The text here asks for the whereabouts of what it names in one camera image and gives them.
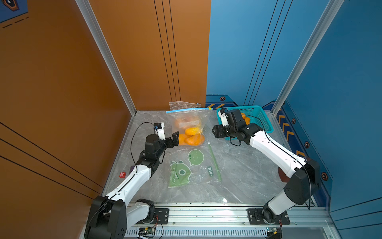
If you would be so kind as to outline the orange mango top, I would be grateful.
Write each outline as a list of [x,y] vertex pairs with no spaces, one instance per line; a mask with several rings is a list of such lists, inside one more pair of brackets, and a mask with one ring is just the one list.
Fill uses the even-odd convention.
[[249,118],[249,117],[247,117],[247,115],[246,115],[246,114],[244,114],[244,113],[241,113],[241,115],[242,115],[242,118],[245,120],[245,122],[246,122],[246,125],[249,125],[249,124],[250,124],[250,122],[251,122],[250,118]]

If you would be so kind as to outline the green printed zip bag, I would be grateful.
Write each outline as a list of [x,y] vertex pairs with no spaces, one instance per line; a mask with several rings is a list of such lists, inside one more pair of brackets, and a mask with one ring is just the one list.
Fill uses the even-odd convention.
[[191,169],[183,161],[172,161],[169,188],[180,187],[190,183]]

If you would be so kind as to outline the blue zipper clear bag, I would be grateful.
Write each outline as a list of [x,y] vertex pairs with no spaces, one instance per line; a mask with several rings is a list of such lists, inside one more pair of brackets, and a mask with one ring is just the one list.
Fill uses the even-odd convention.
[[212,108],[189,108],[167,111],[173,131],[179,132],[179,146],[200,146],[205,142],[204,128]]

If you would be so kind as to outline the clear zip-top bag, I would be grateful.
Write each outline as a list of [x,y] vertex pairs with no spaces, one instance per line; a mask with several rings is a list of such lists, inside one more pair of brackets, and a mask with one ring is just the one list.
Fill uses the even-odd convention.
[[184,101],[169,102],[170,111],[191,109],[191,108],[201,108],[201,107],[202,105],[199,103],[189,103]]

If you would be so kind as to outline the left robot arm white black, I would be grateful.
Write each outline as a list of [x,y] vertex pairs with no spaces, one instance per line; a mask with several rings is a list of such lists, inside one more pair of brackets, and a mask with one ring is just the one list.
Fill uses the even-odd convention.
[[90,208],[84,237],[86,239],[122,239],[127,230],[138,222],[154,220],[155,204],[139,199],[132,206],[132,198],[158,169],[165,151],[179,145],[179,132],[165,137],[163,130],[146,137],[145,149],[132,172],[114,190],[97,196]]

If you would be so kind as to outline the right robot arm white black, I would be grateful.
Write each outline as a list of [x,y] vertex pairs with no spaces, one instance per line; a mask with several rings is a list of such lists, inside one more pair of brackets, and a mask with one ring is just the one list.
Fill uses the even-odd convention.
[[212,129],[216,138],[237,139],[259,150],[289,179],[283,190],[263,206],[261,214],[266,224],[277,224],[282,214],[296,205],[310,204],[320,188],[319,163],[308,161],[273,140],[260,119],[246,123],[239,109],[222,108],[218,117],[221,123]]

